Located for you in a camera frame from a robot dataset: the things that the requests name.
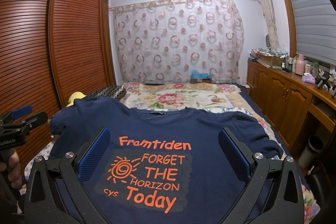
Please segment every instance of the orange sun graphic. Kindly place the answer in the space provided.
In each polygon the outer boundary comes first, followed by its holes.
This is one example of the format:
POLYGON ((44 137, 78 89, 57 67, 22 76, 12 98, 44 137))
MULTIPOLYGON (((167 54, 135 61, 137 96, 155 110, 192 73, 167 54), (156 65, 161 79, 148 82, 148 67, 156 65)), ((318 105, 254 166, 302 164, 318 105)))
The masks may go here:
POLYGON ((132 175, 132 172, 137 170, 137 166, 140 164, 139 162, 135 165, 132 165, 131 163, 137 161, 137 160, 141 160, 141 158, 137 158, 135 160, 128 160, 126 157, 121 158, 119 156, 117 156, 118 160, 115 160, 116 163, 111 164, 113 167, 111 169, 108 170, 108 172, 111 172, 111 176, 109 176, 107 178, 107 180, 110 180, 111 178, 113 178, 113 182, 116 182, 116 179, 124 179, 128 176, 136 179, 137 177, 135 175, 132 175))

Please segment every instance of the louvered door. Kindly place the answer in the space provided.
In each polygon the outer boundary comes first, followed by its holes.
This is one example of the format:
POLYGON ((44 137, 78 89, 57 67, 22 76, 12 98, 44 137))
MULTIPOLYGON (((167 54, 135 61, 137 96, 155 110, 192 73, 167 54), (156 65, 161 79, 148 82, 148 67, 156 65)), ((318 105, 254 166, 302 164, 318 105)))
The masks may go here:
MULTIPOLYGON (((59 110, 47 47, 48 0, 0 0, 0 113, 31 104, 33 113, 59 110)), ((24 167, 49 141, 45 124, 17 148, 24 167)))
POLYGON ((51 0, 51 60, 63 105, 75 91, 109 83, 101 25, 102 0, 51 0))

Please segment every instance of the circle patterned curtain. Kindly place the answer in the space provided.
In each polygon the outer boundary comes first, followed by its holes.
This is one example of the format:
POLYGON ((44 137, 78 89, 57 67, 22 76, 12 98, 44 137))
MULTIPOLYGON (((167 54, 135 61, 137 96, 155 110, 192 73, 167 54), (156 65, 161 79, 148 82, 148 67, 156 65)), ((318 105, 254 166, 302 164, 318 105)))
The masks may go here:
POLYGON ((116 7, 115 42, 125 82, 238 83, 244 28, 233 0, 164 0, 116 7))

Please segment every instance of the human hand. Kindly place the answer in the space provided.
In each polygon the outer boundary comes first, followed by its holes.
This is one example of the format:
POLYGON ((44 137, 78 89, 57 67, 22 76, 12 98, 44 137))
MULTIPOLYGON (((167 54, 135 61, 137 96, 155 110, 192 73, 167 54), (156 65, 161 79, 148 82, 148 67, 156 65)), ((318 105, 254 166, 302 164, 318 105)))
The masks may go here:
MULTIPOLYGON (((8 159, 8 165, 13 170, 8 174, 8 180, 11 182, 13 188, 20 188, 22 186, 21 167, 19 163, 19 156, 14 150, 13 155, 8 159)), ((6 170, 6 165, 0 162, 0 172, 6 170)))

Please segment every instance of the black patterned pillow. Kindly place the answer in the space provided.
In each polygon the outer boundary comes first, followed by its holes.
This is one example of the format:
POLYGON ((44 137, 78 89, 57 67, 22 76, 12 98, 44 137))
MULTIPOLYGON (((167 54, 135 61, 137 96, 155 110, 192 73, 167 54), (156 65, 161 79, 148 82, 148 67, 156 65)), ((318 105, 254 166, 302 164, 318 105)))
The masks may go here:
POLYGON ((111 85, 91 92, 86 97, 112 97, 120 101, 125 95, 126 90, 121 85, 111 85))

